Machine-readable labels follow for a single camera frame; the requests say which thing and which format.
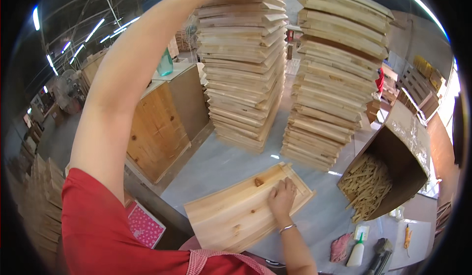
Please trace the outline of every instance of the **hand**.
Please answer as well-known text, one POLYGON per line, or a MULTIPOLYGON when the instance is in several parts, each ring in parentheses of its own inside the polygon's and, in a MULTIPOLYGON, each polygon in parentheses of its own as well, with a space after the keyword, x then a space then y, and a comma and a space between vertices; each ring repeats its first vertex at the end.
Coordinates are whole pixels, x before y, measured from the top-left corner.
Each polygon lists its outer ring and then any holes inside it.
POLYGON ((280 180, 278 189, 272 188, 268 197, 268 206, 278 223, 289 219, 295 196, 296 186, 290 178, 286 178, 285 182, 280 180))

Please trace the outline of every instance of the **bracelet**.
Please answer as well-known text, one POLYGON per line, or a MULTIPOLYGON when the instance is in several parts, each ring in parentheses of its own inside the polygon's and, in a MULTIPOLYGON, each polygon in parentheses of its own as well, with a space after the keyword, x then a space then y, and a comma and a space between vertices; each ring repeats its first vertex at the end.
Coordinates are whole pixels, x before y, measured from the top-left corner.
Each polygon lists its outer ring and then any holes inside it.
POLYGON ((280 230, 279 230, 279 234, 282 234, 283 231, 288 230, 288 229, 290 229, 290 228, 292 228, 292 227, 296 227, 296 224, 288 225, 288 226, 286 226, 286 227, 280 229, 280 230))

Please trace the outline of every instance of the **red shirt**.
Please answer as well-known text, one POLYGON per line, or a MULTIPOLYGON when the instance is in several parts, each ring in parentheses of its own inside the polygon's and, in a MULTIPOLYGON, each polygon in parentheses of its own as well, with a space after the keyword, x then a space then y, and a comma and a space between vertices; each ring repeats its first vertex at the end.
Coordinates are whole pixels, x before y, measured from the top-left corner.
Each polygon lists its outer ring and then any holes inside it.
POLYGON ((385 75, 384 75, 384 72, 383 72, 383 68, 381 67, 381 74, 379 74, 379 79, 377 79, 375 81, 375 84, 377 84, 377 88, 378 88, 379 92, 381 92, 383 90, 384 79, 385 79, 385 75))
MULTIPOLYGON (((71 274, 187 272, 190 252, 154 250, 139 243, 129 230, 121 202, 89 174, 70 170, 62 203, 62 239, 71 274)), ((257 272, 233 256, 217 256, 208 259, 201 274, 257 272)))

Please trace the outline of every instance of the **red object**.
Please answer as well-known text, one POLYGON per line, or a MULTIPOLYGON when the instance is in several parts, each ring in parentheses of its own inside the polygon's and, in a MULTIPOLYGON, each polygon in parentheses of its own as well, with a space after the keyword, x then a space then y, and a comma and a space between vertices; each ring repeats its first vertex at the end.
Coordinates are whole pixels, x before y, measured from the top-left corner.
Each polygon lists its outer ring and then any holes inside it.
POLYGON ((379 92, 381 92, 383 90, 384 79, 385 79, 385 75, 384 75, 383 69, 381 67, 381 74, 379 74, 379 79, 377 79, 375 81, 375 84, 377 84, 377 89, 379 90, 379 92))
POLYGON ((346 259, 346 247, 352 233, 346 233, 331 243, 331 262, 339 263, 346 259))
MULTIPOLYGON (((72 168, 62 189, 62 239, 71 274, 186 274, 190 252, 145 247, 125 208, 100 182, 72 168)), ((208 258, 201 274, 257 274, 233 256, 208 258)))
POLYGON ((166 226, 148 212, 139 202, 133 201, 126 209, 129 230, 139 242, 148 248, 155 248, 166 226))

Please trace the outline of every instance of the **person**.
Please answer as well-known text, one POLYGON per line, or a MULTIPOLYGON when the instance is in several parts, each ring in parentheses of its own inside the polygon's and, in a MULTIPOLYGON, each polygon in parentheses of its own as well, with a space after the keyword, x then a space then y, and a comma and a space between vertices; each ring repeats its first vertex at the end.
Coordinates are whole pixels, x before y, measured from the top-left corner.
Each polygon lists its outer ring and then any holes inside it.
MULTIPOLYGON (((129 230, 123 170, 134 109, 168 41, 193 10, 208 0, 163 0, 136 21, 105 55, 75 134, 62 191, 62 239, 72 274, 271 274, 241 254, 146 248, 129 230)), ((290 179, 273 189, 268 204, 279 229, 295 197, 290 179)), ((295 226, 281 232, 290 275, 316 273, 295 226)))
POLYGON ((377 73, 379 74, 379 78, 375 80, 375 84, 377 85, 377 94, 379 94, 379 98, 382 97, 382 92, 383 92, 383 83, 385 80, 385 74, 383 72, 383 68, 379 68, 377 70, 377 73))

